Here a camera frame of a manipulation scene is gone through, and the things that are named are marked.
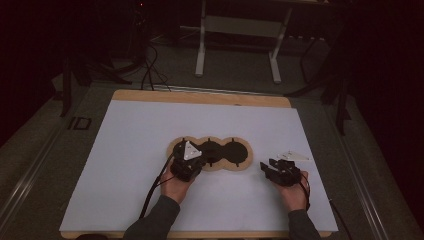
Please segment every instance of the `gray sleeve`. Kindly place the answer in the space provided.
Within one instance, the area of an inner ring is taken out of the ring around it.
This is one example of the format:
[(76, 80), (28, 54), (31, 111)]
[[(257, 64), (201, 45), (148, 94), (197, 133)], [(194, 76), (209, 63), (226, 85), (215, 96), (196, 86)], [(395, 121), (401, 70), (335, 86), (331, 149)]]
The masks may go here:
[(292, 240), (321, 239), (306, 210), (289, 212), (289, 236)]
[(161, 195), (150, 214), (133, 223), (124, 233), (124, 240), (166, 239), (172, 224), (180, 212), (180, 205)]

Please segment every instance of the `dark background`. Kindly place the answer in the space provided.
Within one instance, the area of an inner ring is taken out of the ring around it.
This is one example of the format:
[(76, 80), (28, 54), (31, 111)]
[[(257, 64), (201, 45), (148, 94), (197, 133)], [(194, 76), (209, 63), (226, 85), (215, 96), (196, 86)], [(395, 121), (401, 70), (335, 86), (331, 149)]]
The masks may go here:
[[(103, 37), (127, 36), (130, 31), (131, 8), (115, 6), (114, 15), (107, 11), (113, 2), (0, 3), (0, 146), (54, 95), (50, 81), (62, 72), (66, 42), (81, 43), (81, 48), (97, 57), (104, 57), (108, 51), (125, 51), (125, 37)], [(162, 0), (154, 5), (150, 17), (162, 31), (175, 34), (172, 32), (176, 23), (198, 25), (200, 1)], [(424, 197), (420, 193), (424, 185), (424, 39), (420, 34), (424, 28), (424, 6), (419, 0), (359, 2), (358, 6), (368, 10), (347, 24), (347, 34), (341, 42), (346, 52), (355, 49), (350, 59), (353, 81), (349, 92), (357, 99), (405, 199), (424, 229)], [(99, 9), (107, 13), (107, 19), (120, 20), (99, 20)]]

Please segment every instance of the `desk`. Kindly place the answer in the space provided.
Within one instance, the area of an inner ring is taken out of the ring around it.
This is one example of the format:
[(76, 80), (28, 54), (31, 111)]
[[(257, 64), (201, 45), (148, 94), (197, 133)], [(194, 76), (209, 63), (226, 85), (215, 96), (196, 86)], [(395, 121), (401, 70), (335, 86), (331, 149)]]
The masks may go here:
[[(262, 127), (255, 131), (255, 125)], [(188, 135), (241, 137), (250, 143), (254, 159), (244, 171), (202, 172), (182, 203), (169, 238), (287, 236), (280, 196), (259, 162), (288, 150), (310, 158), (297, 166), (310, 173), (309, 215), (318, 231), (322, 236), (337, 231), (299, 116), (286, 98), (119, 90), (69, 202), (62, 236), (122, 237), (140, 214), (167, 146)], [(158, 194), (156, 190), (150, 208)]]
[(312, 4), (312, 5), (329, 5), (327, 1), (318, 2), (316, 0), (279, 0), (276, 2), (287, 3), (288, 6), (284, 14), (282, 22), (230, 18), (208, 15), (206, 12), (206, 0), (202, 0), (201, 20), (200, 20), (200, 44), (197, 55), (197, 63), (195, 75), (203, 76), (203, 68), (205, 61), (205, 34), (206, 32), (221, 32), (230, 34), (242, 34), (250, 36), (271, 37), (276, 39), (275, 47), (269, 53), (269, 61), (272, 71), (272, 77), (275, 83), (281, 83), (280, 72), (278, 69), (277, 56), (283, 42), (287, 25), (289, 23), (293, 4)]

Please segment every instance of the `table leg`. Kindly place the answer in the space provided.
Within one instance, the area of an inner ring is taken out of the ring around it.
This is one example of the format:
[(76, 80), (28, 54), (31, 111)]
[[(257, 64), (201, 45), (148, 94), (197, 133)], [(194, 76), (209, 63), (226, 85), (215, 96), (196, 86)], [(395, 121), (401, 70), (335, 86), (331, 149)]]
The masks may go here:
[(206, 17), (206, 0), (202, 0), (202, 16), (200, 18), (200, 45), (197, 54), (196, 77), (203, 76), (203, 65), (205, 63), (205, 17)]
[(292, 8), (287, 9), (286, 16), (284, 17), (284, 22), (281, 24), (280, 32), (277, 37), (277, 44), (274, 48), (274, 51), (269, 53), (269, 62), (271, 64), (272, 78), (274, 79), (274, 83), (276, 84), (281, 83), (280, 71), (278, 70), (277, 55), (280, 51), (281, 43), (283, 42), (284, 34), (286, 33), (287, 24), (290, 20), (292, 10)]

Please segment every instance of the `hand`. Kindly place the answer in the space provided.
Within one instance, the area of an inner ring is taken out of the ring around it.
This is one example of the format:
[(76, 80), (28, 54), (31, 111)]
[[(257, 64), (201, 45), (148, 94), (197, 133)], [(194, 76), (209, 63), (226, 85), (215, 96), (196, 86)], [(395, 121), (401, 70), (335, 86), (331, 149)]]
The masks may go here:
[(169, 162), (165, 173), (161, 176), (160, 181), (163, 183), (160, 185), (161, 186), (160, 191), (162, 195), (170, 197), (174, 201), (176, 201), (178, 204), (181, 204), (187, 194), (187, 191), (190, 185), (194, 182), (194, 179), (192, 179), (190, 182), (183, 182), (177, 177), (175, 177), (174, 174), (172, 174), (170, 169), (172, 162), (173, 161)]
[[(301, 183), (309, 192), (309, 184), (308, 184), (308, 172), (301, 171), (300, 172), (304, 177), (302, 177)], [(294, 184), (291, 187), (282, 187), (276, 183), (274, 186), (278, 189), (281, 198), (283, 199), (283, 204), (286, 207), (287, 211), (291, 212), (299, 209), (306, 209), (307, 205), (307, 196), (305, 196), (305, 192), (303, 191), (300, 184)]]

